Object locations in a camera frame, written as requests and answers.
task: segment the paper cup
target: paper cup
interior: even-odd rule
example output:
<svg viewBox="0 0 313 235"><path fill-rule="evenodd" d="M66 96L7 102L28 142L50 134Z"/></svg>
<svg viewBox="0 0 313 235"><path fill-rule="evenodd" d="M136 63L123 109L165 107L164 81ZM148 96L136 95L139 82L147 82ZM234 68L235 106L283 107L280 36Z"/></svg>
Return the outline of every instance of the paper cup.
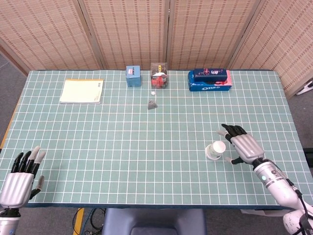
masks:
<svg viewBox="0 0 313 235"><path fill-rule="evenodd" d="M214 143L209 144L205 148L205 155L208 159L215 161L222 156L225 150L226 150L226 145L224 144L223 141L215 141Z"/></svg>

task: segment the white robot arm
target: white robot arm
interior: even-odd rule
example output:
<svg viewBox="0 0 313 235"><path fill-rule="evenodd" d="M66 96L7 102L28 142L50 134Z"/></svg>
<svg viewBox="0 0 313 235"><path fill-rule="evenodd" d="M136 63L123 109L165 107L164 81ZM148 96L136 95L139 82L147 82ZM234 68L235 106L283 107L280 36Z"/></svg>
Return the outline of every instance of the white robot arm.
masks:
<svg viewBox="0 0 313 235"><path fill-rule="evenodd" d="M242 127L222 124L227 132L223 135L237 150L239 158L227 159L232 164L253 165L253 171L270 191L276 202L296 209L284 215L286 230L292 235L299 233L313 235L313 207L303 201L302 193L271 160L264 158L264 150Z"/></svg>
<svg viewBox="0 0 313 235"><path fill-rule="evenodd" d="M0 195L0 205L4 207L0 212L0 235L15 234L21 218L19 209L42 189L45 180L43 176L32 190L39 165L45 156L45 152L38 154L39 149L37 146L24 156L20 153L14 160L11 173L5 178Z"/></svg>

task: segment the small blue box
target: small blue box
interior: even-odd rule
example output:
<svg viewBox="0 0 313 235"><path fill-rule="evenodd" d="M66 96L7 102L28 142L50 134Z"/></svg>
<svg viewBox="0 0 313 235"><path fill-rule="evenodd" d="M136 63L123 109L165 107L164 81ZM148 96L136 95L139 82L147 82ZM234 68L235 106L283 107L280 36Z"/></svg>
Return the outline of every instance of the small blue box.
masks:
<svg viewBox="0 0 313 235"><path fill-rule="evenodd" d="M126 81L129 87L140 87L141 76L140 66L126 66Z"/></svg>
<svg viewBox="0 0 313 235"><path fill-rule="evenodd" d="M206 83L206 82L195 82L194 72L190 71L188 73L188 87L191 92L201 92L201 91L228 91L231 86L230 71L227 70L227 80L225 82Z"/></svg>

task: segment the green grid mat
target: green grid mat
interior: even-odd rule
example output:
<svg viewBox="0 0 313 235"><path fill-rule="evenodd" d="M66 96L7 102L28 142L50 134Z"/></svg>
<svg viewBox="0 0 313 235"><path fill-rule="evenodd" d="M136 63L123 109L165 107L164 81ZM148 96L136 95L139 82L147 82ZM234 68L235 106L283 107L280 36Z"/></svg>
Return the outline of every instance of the green grid mat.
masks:
<svg viewBox="0 0 313 235"><path fill-rule="evenodd" d="M32 71L0 160L0 184L22 150L47 151L45 186L33 206L149 204L275 206L246 164L208 160L222 123L250 132L312 204L313 180L277 73L232 71L228 92L190 92L187 71L151 95L128 88L125 71ZM64 80L104 79L101 104L60 104ZM148 110L149 99L158 107ZM237 158L227 142L224 157Z"/></svg>

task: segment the yellow notebook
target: yellow notebook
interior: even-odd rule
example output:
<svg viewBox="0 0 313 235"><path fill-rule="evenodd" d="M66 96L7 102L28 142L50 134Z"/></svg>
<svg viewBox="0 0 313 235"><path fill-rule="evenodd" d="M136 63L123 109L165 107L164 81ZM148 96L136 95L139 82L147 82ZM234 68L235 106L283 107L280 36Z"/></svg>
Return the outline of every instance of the yellow notebook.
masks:
<svg viewBox="0 0 313 235"><path fill-rule="evenodd" d="M99 104L102 87L102 79L66 79L60 103Z"/></svg>

